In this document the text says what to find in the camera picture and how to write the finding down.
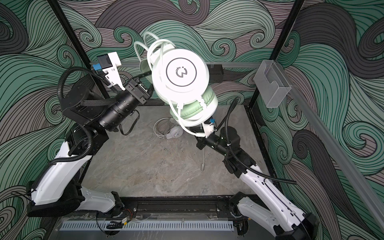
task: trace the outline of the blue connector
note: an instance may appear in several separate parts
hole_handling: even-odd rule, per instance
[[[93,65],[93,69],[95,69],[95,71],[100,70],[100,69],[101,69],[101,65],[100,65],[100,63],[98,63],[98,64],[94,64],[94,65]]]

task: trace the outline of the wave pattern wallpaper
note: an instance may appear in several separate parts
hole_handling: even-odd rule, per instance
[[[205,61],[261,62],[271,55],[294,0],[59,0],[91,61],[116,51],[121,61],[138,61],[132,42],[145,31]],[[311,0],[312,5],[321,0]],[[146,51],[140,47],[142,56]],[[120,68],[127,80],[138,68]],[[235,96],[247,104],[255,90],[255,69],[227,68],[224,82],[212,83],[219,104]],[[156,93],[147,105],[164,105]]]
[[[11,193],[26,192],[24,185],[55,157],[72,125],[56,97],[58,79],[71,66],[83,63],[46,0],[1,1],[1,239],[42,239],[55,223],[28,218],[27,199]],[[70,75],[65,90],[80,78],[79,72]]]
[[[326,0],[302,9],[280,62],[356,167],[384,200],[384,3]],[[255,117],[284,194],[321,219],[318,240],[384,239],[290,95],[257,99]]]

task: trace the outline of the stone surface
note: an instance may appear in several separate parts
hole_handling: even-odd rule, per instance
[[[214,118],[220,122],[229,106],[218,106]],[[252,194],[251,189],[229,174],[223,156],[196,147],[194,136],[183,133],[179,138],[161,139],[153,133],[154,123],[169,117],[169,106],[141,106],[140,119],[128,136],[108,132],[109,140],[93,157],[83,186],[100,192],[117,191],[120,196],[224,195],[239,191]],[[136,113],[123,122],[128,131]],[[230,116],[241,147],[268,173],[262,154],[249,123],[244,106],[237,106]]]

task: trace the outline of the circular logo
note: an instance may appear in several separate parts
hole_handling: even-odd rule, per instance
[[[197,76],[196,66],[186,58],[175,58],[166,67],[168,80],[178,87],[192,84]]]

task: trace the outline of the white round device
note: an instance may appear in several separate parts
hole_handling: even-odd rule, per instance
[[[156,39],[150,47],[146,37]],[[152,71],[152,83],[157,95],[171,108],[171,114],[184,131],[198,137],[205,133],[193,133],[186,127],[197,126],[215,112],[218,100],[208,86],[209,71],[206,63],[196,53],[176,48],[167,39],[159,39],[151,32],[145,32],[144,44],[135,42],[135,52],[140,60],[136,46],[147,50],[147,63]]]

